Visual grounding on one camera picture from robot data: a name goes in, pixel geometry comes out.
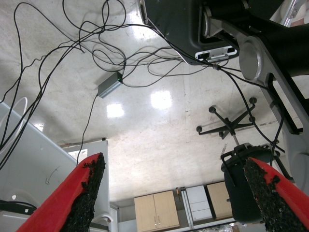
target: floor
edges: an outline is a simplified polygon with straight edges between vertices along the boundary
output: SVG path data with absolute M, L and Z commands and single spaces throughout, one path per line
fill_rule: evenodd
M 20 72 L 20 57 L 13 12 L 18 0 L 1 2 L 0 33 L 0 96 L 15 82 Z M 60 0 L 32 0 L 53 23 L 71 38 L 78 38 L 78 29 L 64 17 Z M 66 0 L 69 17 L 80 25 L 82 20 L 100 23 L 102 1 Z M 120 5 L 111 0 L 110 20 L 121 23 L 124 13 Z M 141 23 L 137 0 L 124 1 L 127 22 Z M 24 66 L 33 59 L 46 55 L 68 39 L 56 30 L 36 10 L 20 5 L 16 12 L 20 29 Z M 128 56 L 136 51 L 153 52 L 167 46 L 154 32 L 140 27 L 129 27 L 105 32 L 103 40 L 121 48 Z M 91 43 L 84 43 L 95 49 Z M 45 79 L 55 66 L 61 52 L 53 53 L 42 67 Z M 169 50 L 172 56 L 177 53 Z M 165 74 L 177 61 L 156 64 L 153 72 Z M 17 98 L 28 97 L 34 101 L 39 92 L 38 69 L 40 62 L 25 70 Z M 238 67 L 238 59 L 229 67 Z M 200 70 L 185 63 L 171 74 L 192 73 Z M 58 66 L 48 83 L 31 123 L 36 125 L 57 144 L 77 143 L 82 140 L 92 101 L 98 85 L 111 74 L 98 68 L 89 52 L 73 50 Z M 145 66 L 138 67 L 125 83 L 146 85 L 158 77 L 151 76 Z M 299 77 L 301 88 L 309 90 Z M 259 88 L 240 83 L 247 100 L 257 98 L 254 116 L 261 130 L 273 138 L 278 123 Z M 13 92 L 7 95 L 11 104 Z M 106 98 L 97 98 L 85 140 L 106 138 L 109 142 L 110 199 L 118 202 L 149 193 L 190 187 L 223 179 L 220 155 L 231 150 L 234 140 L 228 136 L 223 141 L 218 134 L 199 136 L 198 125 L 205 129 L 221 126 L 208 108 L 215 105 L 223 117 L 231 120 L 245 110 L 243 101 L 230 79 L 224 73 L 207 68 L 193 75 L 166 77 L 145 88 L 121 85 Z M 254 128 L 237 132 L 240 143 L 253 145 L 265 143 Z

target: chair base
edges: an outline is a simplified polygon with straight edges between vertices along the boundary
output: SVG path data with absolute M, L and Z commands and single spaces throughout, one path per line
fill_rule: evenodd
M 252 104 L 252 106 L 250 108 L 250 112 L 251 112 L 255 108 L 255 104 L 257 103 L 257 99 L 254 98 L 254 97 L 251 97 L 249 99 L 249 102 L 250 102 L 250 104 Z M 211 106 L 209 108 L 209 112 L 212 113 L 212 114 L 215 114 L 225 124 L 225 126 L 218 127 L 218 128 L 212 129 L 212 130 L 204 131 L 204 132 L 203 132 L 203 128 L 201 126 L 197 126 L 197 132 L 198 132 L 199 135 L 211 134 L 211 133 L 218 132 L 219 136 L 222 139 L 224 139 L 228 134 L 235 136 L 235 134 L 236 134 L 235 129 L 253 126 L 253 121 L 255 121 L 255 117 L 250 117 L 249 118 L 250 123 L 240 123 L 249 114 L 248 111 L 245 111 L 244 113 L 242 113 L 233 122 L 231 122 L 227 117 L 226 118 L 221 117 L 221 115 L 219 115 L 217 113 L 217 110 L 214 106 Z

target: white drawer unit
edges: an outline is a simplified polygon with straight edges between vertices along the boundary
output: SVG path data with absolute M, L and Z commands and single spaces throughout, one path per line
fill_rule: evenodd
M 212 218 L 204 186 L 187 188 L 186 193 L 193 221 Z
M 203 209 L 192 212 L 193 221 L 212 218 L 211 209 Z
M 190 204 L 191 212 L 199 211 L 199 210 L 203 210 L 203 209 L 209 209 L 209 208 L 210 207 L 209 207 L 208 201 Z
M 204 186 L 196 186 L 192 188 L 187 188 L 186 191 L 187 191 L 190 204 L 207 201 L 207 196 L 206 196 Z

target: wooden cabinet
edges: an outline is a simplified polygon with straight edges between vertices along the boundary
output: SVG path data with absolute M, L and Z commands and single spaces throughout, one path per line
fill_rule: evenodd
M 207 189 L 211 197 L 216 219 L 232 217 L 232 208 L 231 203 L 227 201 L 229 195 L 225 187 L 225 182 L 207 185 Z
M 138 232 L 151 232 L 179 226 L 172 191 L 134 199 Z

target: gray panel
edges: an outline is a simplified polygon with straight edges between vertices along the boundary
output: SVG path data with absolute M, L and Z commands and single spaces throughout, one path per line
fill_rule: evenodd
M 187 188 L 186 191 L 187 191 L 190 204 L 207 201 L 207 196 L 206 196 L 204 186 L 196 186 L 192 188 Z
M 212 218 L 211 210 L 204 209 L 192 212 L 193 221 Z
M 198 202 L 198 203 L 193 203 L 190 204 L 191 212 L 198 211 L 198 210 L 203 210 L 203 209 L 209 209 L 209 204 L 208 202 Z

